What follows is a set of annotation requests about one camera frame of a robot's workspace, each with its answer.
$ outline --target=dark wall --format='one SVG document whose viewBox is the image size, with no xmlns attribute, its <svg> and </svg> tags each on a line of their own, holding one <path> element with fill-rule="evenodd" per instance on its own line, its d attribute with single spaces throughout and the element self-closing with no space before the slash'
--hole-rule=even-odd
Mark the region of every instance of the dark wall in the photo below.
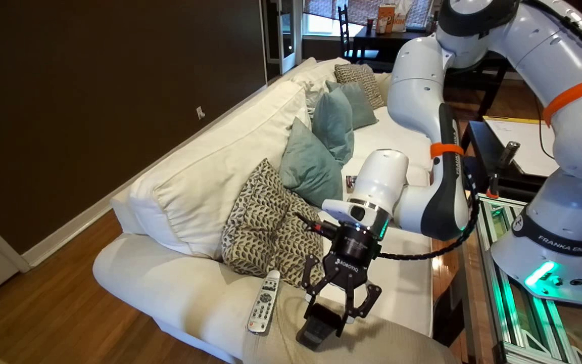
<svg viewBox="0 0 582 364">
<path fill-rule="evenodd" d="M 0 0 L 0 235 L 24 253 L 262 84 L 256 0 Z"/>
<path fill-rule="evenodd" d="M 334 59 L 341 57 L 337 38 L 304 38 L 304 59 Z"/>
</svg>

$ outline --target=green light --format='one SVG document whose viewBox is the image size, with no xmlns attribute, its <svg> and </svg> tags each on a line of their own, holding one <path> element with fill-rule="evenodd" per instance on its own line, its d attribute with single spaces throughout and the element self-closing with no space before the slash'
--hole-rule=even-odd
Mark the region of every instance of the green light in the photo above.
<svg viewBox="0 0 582 364">
<path fill-rule="evenodd" d="M 388 220 L 386 227 L 378 233 L 378 241 L 386 238 L 388 227 L 390 227 L 390 220 Z"/>
<path fill-rule="evenodd" d="M 543 264 L 539 264 L 539 268 L 535 268 L 527 279 L 525 285 L 533 288 L 542 277 L 546 277 L 550 270 L 554 270 L 556 262 L 554 261 L 546 261 Z"/>
</svg>

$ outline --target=white couch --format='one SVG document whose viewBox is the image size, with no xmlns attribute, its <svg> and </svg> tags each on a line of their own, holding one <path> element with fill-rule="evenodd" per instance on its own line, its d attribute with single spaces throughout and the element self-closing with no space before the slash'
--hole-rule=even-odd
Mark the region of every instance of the white couch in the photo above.
<svg viewBox="0 0 582 364">
<path fill-rule="evenodd" d="M 225 362 L 238 362 L 250 336 L 247 317 L 260 277 L 238 274 L 221 262 L 222 222 L 250 170 L 262 158 L 274 167 L 281 164 L 292 119 L 312 126 L 312 105 L 327 83 L 335 83 L 334 66 L 341 63 L 306 60 L 122 190 L 114 210 L 123 233 L 95 258 L 98 285 L 153 317 L 173 337 Z M 388 84 L 388 76 L 375 75 L 378 84 Z M 428 183 L 426 137 L 397 126 L 386 107 L 373 109 L 373 116 L 378 123 L 356 130 L 354 158 L 343 166 L 343 175 L 356 175 L 372 150 L 397 147 L 411 158 L 408 181 Z M 390 229 L 382 247 L 390 253 L 425 253 L 431 241 Z M 369 315 L 431 336 L 431 261 L 375 258 L 369 282 L 384 289 Z M 323 297 L 343 303 L 335 288 L 327 288 Z"/>
</svg>

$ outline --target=black cable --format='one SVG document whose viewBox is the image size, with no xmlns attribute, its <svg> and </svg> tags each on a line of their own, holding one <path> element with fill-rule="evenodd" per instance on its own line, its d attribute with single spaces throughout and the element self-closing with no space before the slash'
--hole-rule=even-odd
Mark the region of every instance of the black cable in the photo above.
<svg viewBox="0 0 582 364">
<path fill-rule="evenodd" d="M 542 123 L 543 123 L 543 119 L 542 119 L 542 107 L 539 107 L 539 103 L 537 103 L 535 98 L 533 98 L 533 107 L 535 107 L 535 113 L 537 113 L 537 145 L 539 145 L 539 150 L 542 150 L 550 159 L 556 159 L 556 158 L 546 150 L 546 143 L 543 143 L 543 139 L 542 139 Z"/>
<path fill-rule="evenodd" d="M 390 255 L 390 253 L 380 253 L 378 256 L 393 258 L 393 261 L 425 261 L 425 258 L 434 258 L 434 256 L 438 256 L 438 255 L 445 255 L 445 253 L 455 251 L 456 247 L 461 247 L 461 244 L 469 238 L 469 235 L 472 233 L 474 222 L 476 222 L 476 215 L 478 215 L 476 183 L 474 183 L 474 179 L 472 179 L 471 173 L 466 173 L 466 178 L 469 178 L 469 183 L 471 183 L 471 197 L 469 197 L 471 219 L 469 219 L 469 224 L 465 227 L 465 231 L 456 236 L 456 241 L 453 241 L 453 243 L 447 244 L 445 249 L 431 251 L 431 253 L 423 253 L 423 255 Z"/>
</svg>

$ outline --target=wooden floor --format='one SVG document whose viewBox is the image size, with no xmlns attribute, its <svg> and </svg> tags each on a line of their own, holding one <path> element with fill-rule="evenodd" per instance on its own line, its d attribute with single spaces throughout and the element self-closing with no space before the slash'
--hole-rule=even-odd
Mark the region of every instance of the wooden floor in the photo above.
<svg viewBox="0 0 582 364">
<path fill-rule="evenodd" d="M 469 119 L 478 100 L 478 93 L 453 93 L 456 119 Z M 529 88 L 518 81 L 506 81 L 489 113 L 537 118 Z M 110 213 L 42 264 L 0 288 L 1 359 L 12 364 L 219 362 L 161 333 L 149 317 L 95 283 L 92 258 L 118 235 L 119 224 Z M 434 297 L 455 270 L 450 256 L 442 262 L 434 272 Z"/>
</svg>

